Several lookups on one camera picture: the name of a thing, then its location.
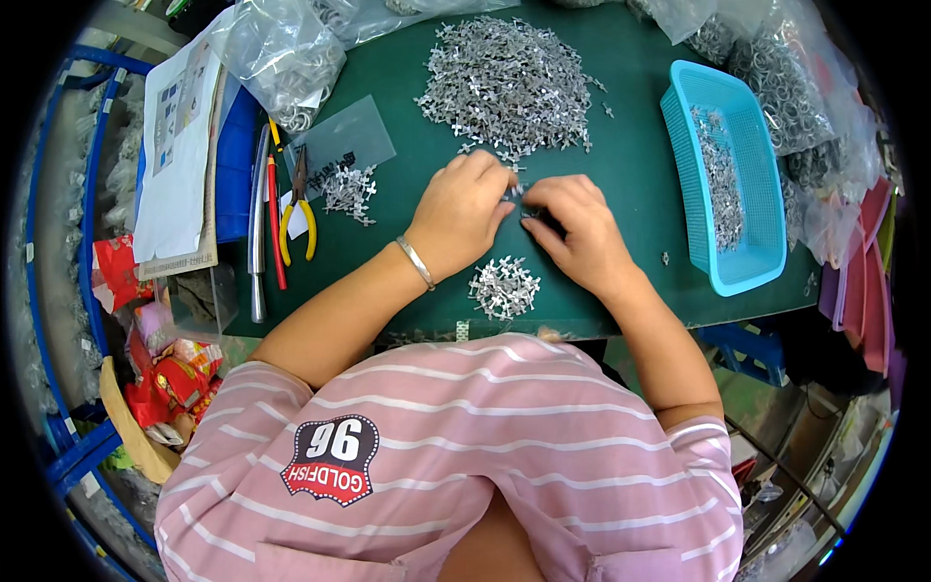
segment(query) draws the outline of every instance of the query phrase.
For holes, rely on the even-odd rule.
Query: yellow pen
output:
[[[275,140],[275,147],[279,152],[284,151],[284,148],[281,147],[281,138],[278,137],[278,125],[276,125],[275,120],[271,116],[268,117],[268,127],[272,130],[272,139]]]

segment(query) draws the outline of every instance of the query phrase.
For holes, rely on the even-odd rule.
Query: shirt logo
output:
[[[281,471],[290,494],[306,491],[344,508],[371,494],[369,463],[378,451],[378,428],[359,414],[307,422],[294,433],[294,457]]]

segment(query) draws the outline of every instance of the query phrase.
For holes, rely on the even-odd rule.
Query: red pencil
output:
[[[275,271],[278,273],[278,288],[288,288],[285,279],[285,264],[281,259],[281,247],[278,243],[278,188],[275,180],[275,158],[268,155],[268,221],[272,224],[272,249],[275,252]]]

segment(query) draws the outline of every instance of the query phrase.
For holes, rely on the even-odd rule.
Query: green work table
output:
[[[520,180],[533,183],[547,176],[587,174],[604,192],[630,254],[687,327],[813,305],[817,292],[806,296],[803,290],[811,273],[820,274],[820,267],[801,245],[789,253],[779,278],[734,297],[717,295],[708,276],[689,262],[679,175],[659,100],[669,87],[668,69],[673,61],[704,61],[685,46],[671,46],[655,24],[637,22],[618,4],[568,10],[533,0],[524,3],[492,15],[500,19],[519,17],[538,28],[551,28],[578,51],[583,70],[598,78],[608,92],[589,86],[591,153],[586,154],[582,147],[538,150],[520,161],[527,167],[520,173]],[[222,245],[221,260],[236,270],[239,301],[239,314],[224,333],[265,336],[297,307],[365,263],[407,228],[430,177],[456,155],[464,141],[463,137],[454,137],[449,126],[425,119],[413,102],[413,98],[424,94],[429,77],[424,62],[437,42],[438,26],[439,19],[422,22],[349,51],[332,96],[318,117],[318,121],[325,119],[368,94],[375,99],[398,152],[373,176],[378,193],[371,198],[368,214],[377,224],[363,227],[341,212],[326,214],[323,199],[312,200],[317,217],[317,255],[308,263],[302,250],[295,251],[305,248],[306,236],[290,241],[294,262],[287,268],[286,291],[277,288],[266,226],[263,283],[268,318],[261,325],[250,321],[246,240]],[[604,113],[602,102],[613,108],[614,119]],[[282,175],[286,173],[279,172],[281,192],[290,188],[287,176]],[[668,253],[668,265],[661,261],[663,252]],[[392,345],[451,341],[458,321],[468,323],[471,338],[506,331],[537,333],[542,326],[570,339],[618,334],[604,307],[565,277],[524,231],[517,210],[505,219],[494,247],[476,264],[507,255],[527,257],[524,268],[541,278],[534,311],[514,321],[489,321],[481,311],[474,310],[478,303],[466,297],[467,283],[476,273],[469,268],[398,313],[378,342]]]

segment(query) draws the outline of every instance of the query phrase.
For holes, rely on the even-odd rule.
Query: stool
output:
[[[782,340],[775,331],[767,329],[765,318],[750,321],[760,333],[750,332],[736,323],[723,323],[699,328],[701,340],[719,349],[717,363],[731,372],[741,372],[772,386],[782,387],[786,376],[786,359],[782,354]],[[746,354],[743,361],[737,353]]]

